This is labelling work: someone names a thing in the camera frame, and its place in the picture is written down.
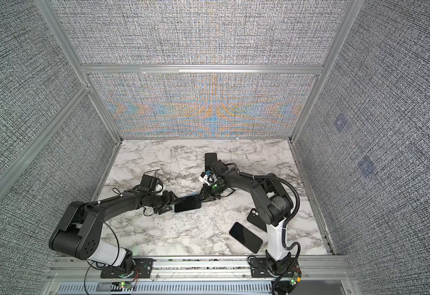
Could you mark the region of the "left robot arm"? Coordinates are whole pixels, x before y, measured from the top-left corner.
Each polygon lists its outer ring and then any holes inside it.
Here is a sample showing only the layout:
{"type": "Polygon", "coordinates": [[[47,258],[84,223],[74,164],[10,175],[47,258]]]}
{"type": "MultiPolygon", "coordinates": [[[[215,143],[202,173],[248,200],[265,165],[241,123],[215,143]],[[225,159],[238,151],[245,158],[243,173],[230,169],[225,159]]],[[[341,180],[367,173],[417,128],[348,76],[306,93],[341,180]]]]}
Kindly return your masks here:
{"type": "Polygon", "coordinates": [[[156,214],[164,214],[180,202],[181,199],[171,191],[157,194],[134,189],[100,201],[73,202],[53,231],[49,248],[80,260],[96,262],[114,275],[133,275],[132,251],[101,239],[102,228],[109,227],[107,220],[146,207],[151,207],[156,214]]]}

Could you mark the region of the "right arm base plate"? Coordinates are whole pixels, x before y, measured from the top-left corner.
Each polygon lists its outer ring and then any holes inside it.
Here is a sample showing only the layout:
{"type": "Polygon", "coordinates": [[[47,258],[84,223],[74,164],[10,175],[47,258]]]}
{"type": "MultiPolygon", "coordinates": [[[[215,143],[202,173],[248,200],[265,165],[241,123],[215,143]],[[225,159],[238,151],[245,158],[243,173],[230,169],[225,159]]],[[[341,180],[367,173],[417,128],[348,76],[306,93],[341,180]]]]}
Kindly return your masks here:
{"type": "MultiPolygon", "coordinates": [[[[285,268],[281,270],[270,269],[266,258],[249,256],[248,264],[250,267],[250,274],[252,278],[255,279],[265,279],[265,278],[275,278],[280,276],[285,272],[285,268]]],[[[292,266],[285,275],[286,277],[301,277],[302,271],[300,270],[298,264],[292,266]]]]}

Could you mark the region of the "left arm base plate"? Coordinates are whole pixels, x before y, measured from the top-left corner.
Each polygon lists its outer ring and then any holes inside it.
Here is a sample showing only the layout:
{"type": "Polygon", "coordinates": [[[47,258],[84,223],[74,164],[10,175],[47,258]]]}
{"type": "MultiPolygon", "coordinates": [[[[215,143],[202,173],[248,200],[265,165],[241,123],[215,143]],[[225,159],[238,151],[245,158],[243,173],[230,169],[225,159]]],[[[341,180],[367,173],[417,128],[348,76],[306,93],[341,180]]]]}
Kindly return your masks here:
{"type": "Polygon", "coordinates": [[[134,258],[133,267],[129,273],[124,273],[123,270],[117,267],[112,267],[102,270],[100,274],[101,279],[149,279],[151,277],[154,259],[152,258],[134,258]]]}

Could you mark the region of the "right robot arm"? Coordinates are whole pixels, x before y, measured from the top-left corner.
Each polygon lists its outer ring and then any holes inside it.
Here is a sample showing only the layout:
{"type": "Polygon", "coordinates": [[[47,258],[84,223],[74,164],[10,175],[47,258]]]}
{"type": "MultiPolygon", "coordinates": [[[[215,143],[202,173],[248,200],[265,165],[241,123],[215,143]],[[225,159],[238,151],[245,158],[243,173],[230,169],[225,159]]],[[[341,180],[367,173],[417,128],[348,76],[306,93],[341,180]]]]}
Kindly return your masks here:
{"type": "Polygon", "coordinates": [[[272,173],[252,175],[230,169],[216,173],[216,178],[215,183],[203,185],[199,199],[201,201],[218,199],[227,188],[248,192],[260,219],[266,224],[267,269],[275,276],[285,273],[294,260],[291,255],[294,245],[287,245],[286,228],[300,207],[296,190],[287,181],[272,173]]]}

